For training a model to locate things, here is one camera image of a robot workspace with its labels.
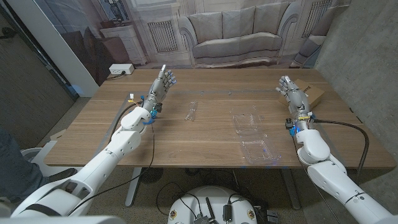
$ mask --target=electrical outlet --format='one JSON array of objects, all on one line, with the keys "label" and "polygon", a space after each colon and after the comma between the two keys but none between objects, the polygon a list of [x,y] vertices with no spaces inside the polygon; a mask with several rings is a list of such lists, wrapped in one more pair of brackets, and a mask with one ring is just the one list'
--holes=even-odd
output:
[{"label": "electrical outlet", "polygon": [[134,66],[132,66],[132,64],[113,64],[110,66],[109,71],[112,75],[120,75],[123,71],[125,71],[126,74],[131,74],[132,71],[134,71]]}]

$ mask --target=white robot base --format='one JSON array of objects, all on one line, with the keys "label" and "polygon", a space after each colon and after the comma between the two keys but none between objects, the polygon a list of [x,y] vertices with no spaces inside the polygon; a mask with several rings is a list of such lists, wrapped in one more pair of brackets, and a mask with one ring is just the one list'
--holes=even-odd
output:
[{"label": "white robot base", "polygon": [[[257,224],[257,218],[253,209],[253,206],[242,196],[237,194],[231,189],[220,186],[202,186],[195,188],[188,193],[196,196],[199,199],[200,208],[203,216],[207,216],[208,222],[198,222],[197,223],[226,223],[223,218],[224,205],[228,204],[228,199],[231,197],[231,221],[228,223],[238,223],[238,224]],[[211,218],[210,208],[206,202],[206,198],[211,205],[213,210],[213,215],[215,221]],[[192,224],[196,223],[194,214],[190,211],[192,209],[193,213],[199,218],[200,209],[198,200],[189,195],[185,194],[181,199],[174,202],[170,209],[168,224]]]}]

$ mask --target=person's leg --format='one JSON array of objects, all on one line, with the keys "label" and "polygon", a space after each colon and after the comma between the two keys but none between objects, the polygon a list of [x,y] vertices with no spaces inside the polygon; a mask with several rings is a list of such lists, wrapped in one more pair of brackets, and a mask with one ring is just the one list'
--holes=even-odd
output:
[{"label": "person's leg", "polygon": [[37,165],[23,158],[16,140],[0,127],[0,196],[25,199],[48,182]]}]

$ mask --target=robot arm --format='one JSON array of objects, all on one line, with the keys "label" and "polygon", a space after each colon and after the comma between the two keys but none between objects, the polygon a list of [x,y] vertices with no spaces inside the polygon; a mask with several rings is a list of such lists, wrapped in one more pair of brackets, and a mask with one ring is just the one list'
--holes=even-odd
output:
[{"label": "robot arm", "polygon": [[303,144],[297,154],[308,166],[308,175],[321,189],[342,203],[358,223],[377,223],[392,217],[383,206],[357,186],[348,176],[344,165],[330,154],[330,148],[320,133],[308,123],[310,107],[307,96],[289,77],[279,80],[276,88],[289,102],[295,125],[297,143]]},{"label": "robot arm", "polygon": [[141,135],[146,131],[144,122],[148,122],[152,112],[159,109],[158,105],[175,83],[171,71],[165,73],[164,70],[165,65],[151,86],[144,107],[135,107],[123,117],[121,127],[98,155],[77,174],[36,190],[16,208],[11,218],[85,215],[92,200],[83,202],[95,195],[118,162],[140,145]]}]

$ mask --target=small cardboard box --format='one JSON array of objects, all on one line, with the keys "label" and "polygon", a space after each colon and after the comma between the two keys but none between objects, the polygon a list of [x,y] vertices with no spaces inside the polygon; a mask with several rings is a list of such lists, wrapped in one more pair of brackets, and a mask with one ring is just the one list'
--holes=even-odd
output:
[{"label": "small cardboard box", "polygon": [[[294,81],[294,83],[307,95],[308,103],[310,104],[311,109],[321,101],[321,97],[325,93],[325,91],[308,84],[303,80],[298,79]],[[279,102],[286,106],[289,105],[284,96],[279,97]]]}]

